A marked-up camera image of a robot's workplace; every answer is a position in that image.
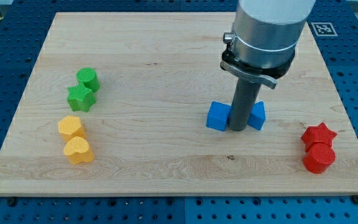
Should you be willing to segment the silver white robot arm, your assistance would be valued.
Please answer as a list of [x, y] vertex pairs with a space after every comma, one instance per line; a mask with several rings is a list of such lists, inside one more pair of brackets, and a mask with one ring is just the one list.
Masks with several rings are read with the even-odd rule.
[[315, 0], [239, 0], [221, 68], [274, 89], [288, 71]]

